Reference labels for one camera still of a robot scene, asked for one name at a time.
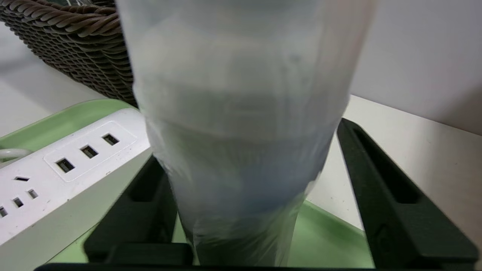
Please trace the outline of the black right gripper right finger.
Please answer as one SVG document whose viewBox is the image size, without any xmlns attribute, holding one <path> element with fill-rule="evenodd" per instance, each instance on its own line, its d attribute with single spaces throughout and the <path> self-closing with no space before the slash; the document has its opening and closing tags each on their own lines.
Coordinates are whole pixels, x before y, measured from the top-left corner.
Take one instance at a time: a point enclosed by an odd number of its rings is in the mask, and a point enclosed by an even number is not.
<svg viewBox="0 0 482 271">
<path fill-rule="evenodd" d="M 475 244 L 356 123 L 337 137 L 377 269 L 473 269 Z"/>
</svg>

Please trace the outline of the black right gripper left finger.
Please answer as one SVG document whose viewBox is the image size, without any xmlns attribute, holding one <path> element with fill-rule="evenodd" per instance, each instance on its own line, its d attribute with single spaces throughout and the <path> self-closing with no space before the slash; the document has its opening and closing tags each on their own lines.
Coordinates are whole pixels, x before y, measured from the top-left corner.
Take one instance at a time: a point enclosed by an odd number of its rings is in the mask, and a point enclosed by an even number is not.
<svg viewBox="0 0 482 271">
<path fill-rule="evenodd" d="M 177 207 L 164 169 L 150 157 L 83 244 L 89 263 L 192 264 L 173 242 Z"/>
</svg>

